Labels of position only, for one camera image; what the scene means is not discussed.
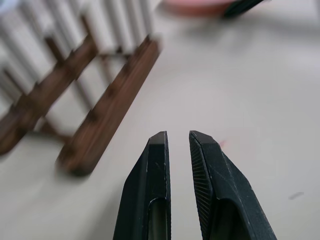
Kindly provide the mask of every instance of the black object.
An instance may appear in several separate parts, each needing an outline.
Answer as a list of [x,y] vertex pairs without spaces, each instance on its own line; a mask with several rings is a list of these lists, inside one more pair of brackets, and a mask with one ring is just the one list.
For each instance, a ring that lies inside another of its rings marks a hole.
[[113,240],[170,240],[167,132],[151,137],[125,181]]
[[203,240],[276,240],[248,180],[219,144],[197,131],[189,142]]
[[236,18],[263,1],[264,0],[236,0],[224,12],[223,18]]

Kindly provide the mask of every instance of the white table surface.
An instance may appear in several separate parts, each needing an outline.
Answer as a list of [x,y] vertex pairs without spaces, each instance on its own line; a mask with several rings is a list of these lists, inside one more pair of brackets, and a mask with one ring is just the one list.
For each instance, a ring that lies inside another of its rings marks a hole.
[[[158,3],[152,0],[152,8]],[[172,239],[202,239],[189,130],[224,143],[279,240],[319,239],[315,6],[274,0],[229,23],[154,12],[163,51],[92,175],[59,173],[54,162],[62,145],[29,136],[0,162],[0,239],[111,240],[124,181],[159,131],[168,131]],[[42,74],[52,66],[39,48],[25,51]],[[90,81],[98,99],[99,81]],[[75,128],[84,117],[72,100],[69,91],[52,110],[61,128]],[[3,114],[7,107],[0,107]]]

